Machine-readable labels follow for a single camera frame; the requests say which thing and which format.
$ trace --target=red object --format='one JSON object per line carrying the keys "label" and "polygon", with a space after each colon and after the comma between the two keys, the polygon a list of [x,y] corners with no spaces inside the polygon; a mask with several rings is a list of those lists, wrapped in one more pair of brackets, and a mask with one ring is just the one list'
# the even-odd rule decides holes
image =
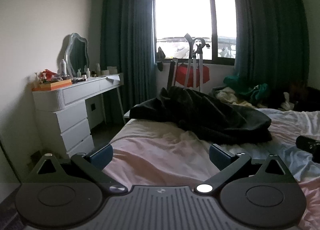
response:
{"label": "red object", "polygon": [[44,73],[48,81],[51,81],[51,78],[56,75],[56,73],[50,71],[49,69],[45,69],[44,71],[41,72],[41,77]]}
{"label": "red object", "polygon": [[[177,72],[176,72],[176,82],[178,82],[181,85],[184,85],[184,82],[186,80],[186,75],[187,75],[187,68],[188,66],[184,63],[179,65],[177,67]],[[200,74],[199,74],[199,68],[196,70],[196,87],[200,85]],[[207,66],[203,66],[203,83],[206,83],[210,80],[209,76],[209,68]],[[193,67],[190,67],[190,74],[189,74],[189,80],[187,87],[193,87]]]}

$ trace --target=brown object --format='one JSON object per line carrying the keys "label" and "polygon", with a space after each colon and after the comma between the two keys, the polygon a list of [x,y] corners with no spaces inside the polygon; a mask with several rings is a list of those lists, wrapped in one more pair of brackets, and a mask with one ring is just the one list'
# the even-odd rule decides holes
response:
{"label": "brown object", "polygon": [[306,101],[308,99],[308,89],[306,83],[292,83],[290,85],[290,102]]}
{"label": "brown object", "polygon": [[63,80],[63,81],[54,82],[54,83],[40,84],[39,87],[33,88],[32,91],[51,91],[51,90],[55,90],[58,88],[63,88],[71,85],[72,85],[71,79],[68,79],[68,80]]}

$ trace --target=black blanket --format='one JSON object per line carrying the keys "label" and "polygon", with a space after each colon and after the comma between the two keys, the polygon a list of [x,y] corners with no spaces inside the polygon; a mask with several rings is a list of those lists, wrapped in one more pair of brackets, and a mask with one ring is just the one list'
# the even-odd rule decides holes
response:
{"label": "black blanket", "polygon": [[217,144],[258,143],[271,140],[271,119],[258,110],[232,104],[191,89],[162,88],[154,98],[130,110],[130,118],[174,122],[199,139]]}

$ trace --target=mirror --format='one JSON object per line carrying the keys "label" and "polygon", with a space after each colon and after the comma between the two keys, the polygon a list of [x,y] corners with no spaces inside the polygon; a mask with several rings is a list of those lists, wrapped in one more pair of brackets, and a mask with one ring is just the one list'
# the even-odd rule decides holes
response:
{"label": "mirror", "polygon": [[77,77],[78,69],[85,72],[84,66],[89,67],[88,41],[78,33],[72,33],[64,60],[67,63],[68,74]]}

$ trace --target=metal stand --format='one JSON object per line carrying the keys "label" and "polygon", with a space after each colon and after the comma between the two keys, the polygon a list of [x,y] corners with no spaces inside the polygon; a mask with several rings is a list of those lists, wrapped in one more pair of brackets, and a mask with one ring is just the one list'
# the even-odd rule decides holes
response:
{"label": "metal stand", "polygon": [[[188,68],[187,68],[187,74],[186,74],[186,80],[184,82],[184,87],[187,88],[188,81],[189,81],[189,73],[191,69],[191,59],[193,60],[193,89],[196,90],[196,54],[199,54],[199,75],[200,75],[200,84],[199,84],[199,92],[201,92],[202,86],[203,86],[203,52],[202,49],[204,47],[209,48],[210,45],[206,44],[203,38],[195,38],[192,39],[191,36],[187,33],[185,35],[185,38],[189,42],[189,60],[188,60]],[[201,44],[197,45],[197,50],[193,51],[193,45],[196,42],[196,40],[200,40]]]}
{"label": "metal stand", "polygon": [[119,87],[117,87],[117,93],[118,93],[118,99],[119,99],[119,104],[120,104],[120,109],[121,109],[121,114],[122,114],[123,123],[126,124],[125,118],[124,118],[124,112],[123,112],[123,107],[122,107],[122,102],[121,102],[121,96],[120,96]]}
{"label": "metal stand", "polygon": [[103,120],[104,120],[104,123],[107,124],[106,111],[105,111],[105,109],[104,109],[103,93],[100,94],[100,96],[101,96],[101,101],[102,101],[102,115],[103,115]]}

